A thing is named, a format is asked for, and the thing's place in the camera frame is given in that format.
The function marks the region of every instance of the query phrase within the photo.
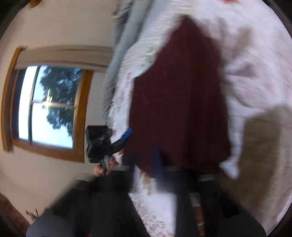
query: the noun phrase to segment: bed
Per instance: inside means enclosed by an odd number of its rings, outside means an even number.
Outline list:
[[[292,202],[292,39],[262,0],[154,1],[117,75],[112,142],[128,128],[134,79],[153,64],[181,14],[216,40],[224,61],[232,154],[220,165],[220,184],[269,234]],[[136,168],[129,196],[150,236],[174,236],[174,195]]]

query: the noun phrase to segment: tree foliage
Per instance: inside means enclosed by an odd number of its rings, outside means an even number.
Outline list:
[[[44,87],[44,98],[46,101],[48,91],[52,97],[52,102],[74,105],[75,95],[81,70],[79,68],[51,67],[44,70],[40,83]],[[70,107],[48,108],[47,120],[53,129],[66,127],[68,135],[73,135],[73,115],[74,110]]]

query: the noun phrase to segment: window pane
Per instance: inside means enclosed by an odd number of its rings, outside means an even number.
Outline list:
[[[18,113],[18,133],[20,139],[28,139],[28,110],[30,93],[32,91],[32,84],[37,66],[30,66],[26,69],[19,100]]]
[[[80,68],[41,66],[33,100],[74,104],[81,74]]]
[[[47,145],[73,148],[72,108],[32,107],[32,140]]]

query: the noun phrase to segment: hand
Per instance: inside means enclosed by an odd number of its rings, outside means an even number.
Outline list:
[[[108,168],[106,175],[108,175],[112,171],[115,165],[118,165],[114,157],[110,157],[109,164],[110,164],[110,167]],[[93,173],[97,177],[101,177],[104,172],[105,172],[105,169],[102,168],[100,165],[95,166],[93,169]]]

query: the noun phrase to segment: sky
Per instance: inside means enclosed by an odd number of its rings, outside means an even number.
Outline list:
[[[43,99],[44,88],[39,83],[47,66],[41,66],[36,80],[33,101]],[[20,139],[28,139],[28,113],[30,93],[37,66],[30,66],[25,72],[20,93],[18,131]],[[42,104],[34,104],[32,109],[32,140],[43,144],[58,147],[73,147],[73,140],[68,136],[66,127],[62,126],[58,130],[53,130],[52,125],[47,121],[48,108],[42,108]]]

